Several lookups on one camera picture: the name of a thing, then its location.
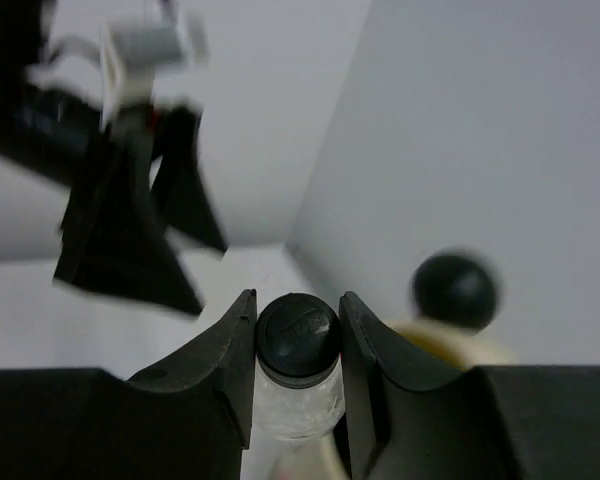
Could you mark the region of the blue label clear bottle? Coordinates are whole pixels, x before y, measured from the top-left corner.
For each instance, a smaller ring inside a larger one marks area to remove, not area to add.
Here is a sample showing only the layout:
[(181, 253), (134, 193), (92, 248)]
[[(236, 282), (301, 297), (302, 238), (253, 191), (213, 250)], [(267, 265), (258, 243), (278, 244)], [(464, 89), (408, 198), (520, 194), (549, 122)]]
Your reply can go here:
[(272, 301), (255, 329), (253, 421), (288, 442), (319, 439), (345, 413), (342, 329), (336, 312), (308, 293)]

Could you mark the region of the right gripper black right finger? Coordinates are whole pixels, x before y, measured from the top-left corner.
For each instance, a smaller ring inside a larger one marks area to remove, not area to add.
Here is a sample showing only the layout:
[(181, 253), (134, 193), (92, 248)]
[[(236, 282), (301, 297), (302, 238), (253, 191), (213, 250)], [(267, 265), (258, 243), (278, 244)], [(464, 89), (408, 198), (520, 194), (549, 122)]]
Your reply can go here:
[(600, 479), (600, 366), (456, 369), (339, 303), (356, 479)]

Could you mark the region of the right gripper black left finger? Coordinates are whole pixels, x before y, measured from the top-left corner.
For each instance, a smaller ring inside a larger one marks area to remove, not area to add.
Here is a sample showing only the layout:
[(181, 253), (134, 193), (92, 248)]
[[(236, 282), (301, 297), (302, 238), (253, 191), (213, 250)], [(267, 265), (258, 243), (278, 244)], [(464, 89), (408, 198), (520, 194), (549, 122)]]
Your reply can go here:
[(127, 380), (0, 370), (0, 479), (236, 479), (252, 427), (257, 297)]

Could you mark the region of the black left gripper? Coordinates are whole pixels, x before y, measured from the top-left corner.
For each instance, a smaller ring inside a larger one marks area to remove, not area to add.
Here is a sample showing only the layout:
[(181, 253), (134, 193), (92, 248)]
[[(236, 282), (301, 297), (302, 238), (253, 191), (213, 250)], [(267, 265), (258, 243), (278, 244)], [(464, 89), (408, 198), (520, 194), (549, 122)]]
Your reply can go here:
[(71, 188), (54, 278), (197, 317), (203, 303), (166, 241), (149, 189), (153, 141), (122, 132), (134, 115), (149, 115), (148, 99), (107, 110), (29, 76), (44, 61), (54, 8), (0, 1), (0, 156)]

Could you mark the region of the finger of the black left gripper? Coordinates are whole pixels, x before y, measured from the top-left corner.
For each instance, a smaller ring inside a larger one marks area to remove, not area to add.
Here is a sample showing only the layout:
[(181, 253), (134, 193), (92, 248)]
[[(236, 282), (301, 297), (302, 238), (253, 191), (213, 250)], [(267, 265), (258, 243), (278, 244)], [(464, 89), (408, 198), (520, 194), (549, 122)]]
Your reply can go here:
[(228, 243), (207, 196), (199, 169), (201, 113), (181, 105), (156, 114), (154, 159), (161, 164), (152, 194), (166, 224), (220, 253)]

